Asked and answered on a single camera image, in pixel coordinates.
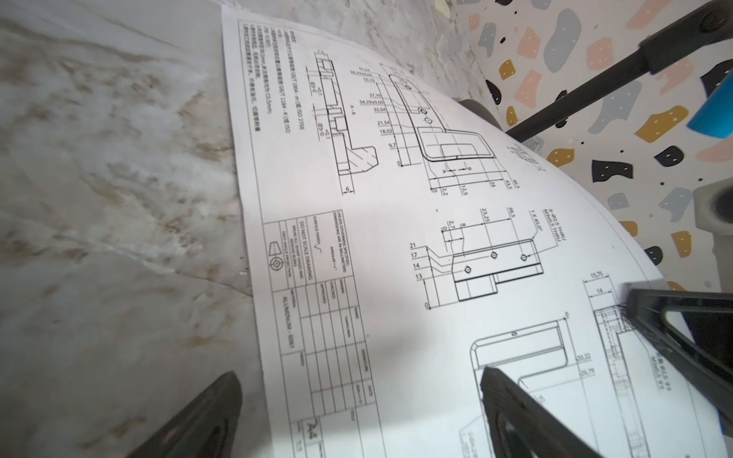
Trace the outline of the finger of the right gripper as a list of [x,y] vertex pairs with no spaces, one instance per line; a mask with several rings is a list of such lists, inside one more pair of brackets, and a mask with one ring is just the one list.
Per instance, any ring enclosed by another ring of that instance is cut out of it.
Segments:
[[631,288],[626,317],[732,421],[732,295]]

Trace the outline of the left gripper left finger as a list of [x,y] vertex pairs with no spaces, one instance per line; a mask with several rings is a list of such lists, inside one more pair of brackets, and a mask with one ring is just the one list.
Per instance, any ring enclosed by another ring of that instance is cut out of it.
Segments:
[[241,383],[235,372],[226,372],[129,455],[229,457],[241,409]]

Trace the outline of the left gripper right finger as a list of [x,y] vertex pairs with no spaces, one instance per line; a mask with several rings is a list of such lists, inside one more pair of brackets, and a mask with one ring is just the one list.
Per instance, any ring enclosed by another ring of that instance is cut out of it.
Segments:
[[498,368],[485,368],[482,404],[497,457],[598,457]]

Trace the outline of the printed paper sheet with diagram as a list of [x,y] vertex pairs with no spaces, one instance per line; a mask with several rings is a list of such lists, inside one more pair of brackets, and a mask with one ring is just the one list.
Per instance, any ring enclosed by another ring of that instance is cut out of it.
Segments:
[[557,167],[376,53],[223,8],[276,457],[490,457],[506,374],[605,457],[724,457],[635,330],[662,274]]

